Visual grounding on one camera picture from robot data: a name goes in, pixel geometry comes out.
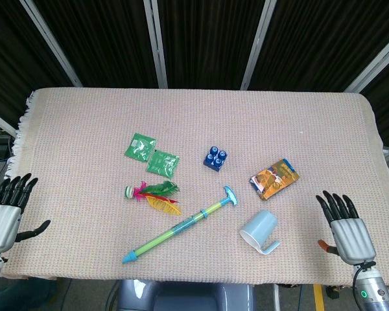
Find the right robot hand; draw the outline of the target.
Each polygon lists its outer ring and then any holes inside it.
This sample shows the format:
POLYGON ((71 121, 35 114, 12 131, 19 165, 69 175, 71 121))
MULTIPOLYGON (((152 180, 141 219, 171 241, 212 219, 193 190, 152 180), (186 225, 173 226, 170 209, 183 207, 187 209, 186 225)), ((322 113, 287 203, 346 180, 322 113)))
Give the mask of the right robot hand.
POLYGON ((327 191, 323 191, 323 196, 317 195, 316 199, 335 241, 335 245, 330 246, 319 240, 318 245, 352 266, 374 261, 376 251, 373 242, 351 199, 345 194, 339 196, 327 191))

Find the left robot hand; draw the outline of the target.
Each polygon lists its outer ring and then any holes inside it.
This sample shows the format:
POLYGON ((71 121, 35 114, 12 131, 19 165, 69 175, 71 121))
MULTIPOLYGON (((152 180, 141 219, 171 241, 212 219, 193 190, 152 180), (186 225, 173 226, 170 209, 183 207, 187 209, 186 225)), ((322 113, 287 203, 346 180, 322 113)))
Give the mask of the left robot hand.
POLYGON ((37 182, 38 178, 32 178, 28 173, 23 177, 6 178, 0 184, 0 253, 7 252, 15 243, 42 234, 51 224, 50 220, 46 220, 36 229, 19 231, 22 216, 37 182))

